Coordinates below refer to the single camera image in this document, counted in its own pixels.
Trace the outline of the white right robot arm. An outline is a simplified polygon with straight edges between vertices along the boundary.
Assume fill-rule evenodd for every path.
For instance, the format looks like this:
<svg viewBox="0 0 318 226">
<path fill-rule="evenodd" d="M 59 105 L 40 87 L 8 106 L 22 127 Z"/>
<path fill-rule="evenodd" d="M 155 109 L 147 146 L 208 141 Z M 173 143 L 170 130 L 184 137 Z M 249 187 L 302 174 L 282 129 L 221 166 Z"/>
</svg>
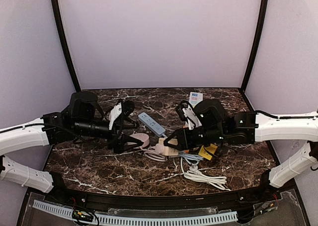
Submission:
<svg viewBox="0 0 318 226">
<path fill-rule="evenodd" d="M 318 114 L 272 115 L 263 111 L 240 112 L 215 117 L 198 113 L 201 125 L 181 128 L 164 145 L 178 151 L 210 144 L 242 145 L 272 140 L 304 140 L 304 145 L 286 161 L 266 171 L 262 178 L 271 188 L 280 188 L 318 163 Z"/>
</svg>

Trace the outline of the beige cube socket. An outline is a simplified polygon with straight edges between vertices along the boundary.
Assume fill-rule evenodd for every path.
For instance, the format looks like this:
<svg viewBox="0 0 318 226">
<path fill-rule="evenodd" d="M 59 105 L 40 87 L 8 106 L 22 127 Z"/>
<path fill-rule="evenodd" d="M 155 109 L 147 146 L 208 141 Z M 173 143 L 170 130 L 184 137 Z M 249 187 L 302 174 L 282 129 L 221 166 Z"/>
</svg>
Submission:
<svg viewBox="0 0 318 226">
<path fill-rule="evenodd" d="M 156 152 L 163 156 L 178 156 L 179 151 L 164 145 L 164 140 L 165 138 L 159 138 L 159 141 L 155 146 Z"/>
</svg>

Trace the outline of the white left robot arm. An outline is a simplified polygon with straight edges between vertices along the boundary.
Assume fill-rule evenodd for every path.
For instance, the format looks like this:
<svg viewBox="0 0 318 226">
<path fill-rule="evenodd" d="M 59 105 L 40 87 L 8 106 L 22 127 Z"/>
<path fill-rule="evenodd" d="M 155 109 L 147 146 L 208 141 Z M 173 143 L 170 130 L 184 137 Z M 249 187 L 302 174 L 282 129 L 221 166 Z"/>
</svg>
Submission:
<svg viewBox="0 0 318 226">
<path fill-rule="evenodd" d="M 142 141 L 125 135 L 123 130 L 136 129 L 139 124 L 120 114 L 110 120 L 94 117 L 70 117 L 56 112 L 31 122 L 5 128 L 0 131 L 0 178 L 37 189 L 43 193 L 62 189 L 65 183 L 56 172 L 39 171 L 10 159 L 7 154 L 39 146 L 52 146 L 75 139 L 85 141 L 86 137 L 106 139 L 106 144 L 115 152 L 129 149 L 128 142 L 141 146 Z"/>
</svg>

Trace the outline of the yellow cube socket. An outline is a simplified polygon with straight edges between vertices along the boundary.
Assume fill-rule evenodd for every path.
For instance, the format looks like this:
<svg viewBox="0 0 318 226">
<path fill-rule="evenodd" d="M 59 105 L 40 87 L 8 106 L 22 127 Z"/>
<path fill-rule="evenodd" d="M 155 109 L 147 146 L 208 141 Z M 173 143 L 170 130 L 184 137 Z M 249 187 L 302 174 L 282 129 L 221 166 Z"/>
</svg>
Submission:
<svg viewBox="0 0 318 226">
<path fill-rule="evenodd" d="M 210 144 L 209 146 L 202 146 L 198 152 L 198 155 L 206 160 L 211 160 L 216 153 L 218 146 Z"/>
</svg>

